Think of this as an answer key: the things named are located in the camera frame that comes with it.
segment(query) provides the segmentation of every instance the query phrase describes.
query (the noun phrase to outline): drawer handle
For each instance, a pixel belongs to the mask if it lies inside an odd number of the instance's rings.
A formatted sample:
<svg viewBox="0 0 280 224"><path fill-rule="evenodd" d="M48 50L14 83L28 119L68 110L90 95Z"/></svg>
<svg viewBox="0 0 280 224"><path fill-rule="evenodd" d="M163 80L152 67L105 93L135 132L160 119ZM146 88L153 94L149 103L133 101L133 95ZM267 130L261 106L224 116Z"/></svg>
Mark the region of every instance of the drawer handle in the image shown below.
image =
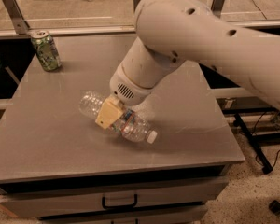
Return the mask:
<svg viewBox="0 0 280 224"><path fill-rule="evenodd" d="M134 224L139 224L138 219L136 219L136 220L134 221Z"/></svg>
<svg viewBox="0 0 280 224"><path fill-rule="evenodd" d="M105 204L105 197L102 198L102 207L104 209L123 209L123 208L133 208L138 203L138 195L134 194L133 196L133 203L127 205L106 205Z"/></svg>

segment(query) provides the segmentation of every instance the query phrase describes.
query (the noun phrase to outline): drawer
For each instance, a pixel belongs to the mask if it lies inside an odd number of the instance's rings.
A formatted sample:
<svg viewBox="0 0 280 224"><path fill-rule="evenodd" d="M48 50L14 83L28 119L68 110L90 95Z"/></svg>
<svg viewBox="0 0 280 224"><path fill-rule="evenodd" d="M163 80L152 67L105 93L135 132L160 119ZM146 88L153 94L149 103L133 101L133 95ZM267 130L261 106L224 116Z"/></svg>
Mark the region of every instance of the drawer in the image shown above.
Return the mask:
<svg viewBox="0 0 280 224"><path fill-rule="evenodd" d="M55 194L24 193L4 196L0 199L0 204L18 217L47 217L172 203L206 202L214 200L227 183L227 178L220 176L63 190L56 191Z"/></svg>
<svg viewBox="0 0 280 224"><path fill-rule="evenodd" d="M200 220L207 212L205 205L132 211L121 214L89 215L41 220L41 224L181 224Z"/></svg>

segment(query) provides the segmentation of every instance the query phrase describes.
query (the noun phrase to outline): bottle cap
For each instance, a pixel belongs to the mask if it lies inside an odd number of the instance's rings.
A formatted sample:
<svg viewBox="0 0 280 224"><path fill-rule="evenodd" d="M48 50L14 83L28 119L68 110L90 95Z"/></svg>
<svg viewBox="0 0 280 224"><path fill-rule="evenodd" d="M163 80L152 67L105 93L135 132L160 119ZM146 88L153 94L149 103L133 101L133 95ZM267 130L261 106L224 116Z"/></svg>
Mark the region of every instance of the bottle cap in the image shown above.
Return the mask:
<svg viewBox="0 0 280 224"><path fill-rule="evenodd" d="M155 131L151 131L148 138L147 138L147 141L152 144L153 142L155 142L155 139L156 137L158 136L158 133L155 132Z"/></svg>

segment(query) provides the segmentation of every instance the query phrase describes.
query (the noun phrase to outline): soda can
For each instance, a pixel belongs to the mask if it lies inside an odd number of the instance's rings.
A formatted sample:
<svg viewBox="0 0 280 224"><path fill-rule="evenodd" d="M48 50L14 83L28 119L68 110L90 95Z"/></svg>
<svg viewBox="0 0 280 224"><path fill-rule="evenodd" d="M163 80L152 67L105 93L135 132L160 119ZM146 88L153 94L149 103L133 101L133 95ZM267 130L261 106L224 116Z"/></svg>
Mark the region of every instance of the soda can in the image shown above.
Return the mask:
<svg viewBox="0 0 280 224"><path fill-rule="evenodd" d="M58 50L53 37L47 31L37 31L31 35L36 56L45 71L53 71L61 66Z"/></svg>

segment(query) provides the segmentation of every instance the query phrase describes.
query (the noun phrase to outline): floor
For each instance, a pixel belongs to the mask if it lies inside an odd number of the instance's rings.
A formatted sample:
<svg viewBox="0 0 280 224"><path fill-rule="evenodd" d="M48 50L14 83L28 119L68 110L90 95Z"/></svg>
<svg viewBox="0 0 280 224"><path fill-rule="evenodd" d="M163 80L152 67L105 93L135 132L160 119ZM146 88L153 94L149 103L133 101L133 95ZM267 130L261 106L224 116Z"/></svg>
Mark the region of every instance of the floor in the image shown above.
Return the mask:
<svg viewBox="0 0 280 224"><path fill-rule="evenodd" d="M133 0L17 0L22 14L32 28L129 25L133 23ZM200 0L211 6L212 0ZM222 20L249 21L280 19L280 0L226 0ZM0 30L12 29L0 0ZM269 203L280 201L280 156L274 171L264 175L255 154L238 129L234 135L245 154L246 162L232 166L230 184L215 201L208 202L202 224L280 223ZM264 147L273 163L280 146ZM33 219L15 219L0 210L0 224L30 224Z"/></svg>
<svg viewBox="0 0 280 224"><path fill-rule="evenodd" d="M212 6L213 0L199 0ZM133 24L133 0L17 0L31 28L67 28ZM226 0L221 19L280 19L280 0ZM0 30L13 29L0 0Z"/></svg>

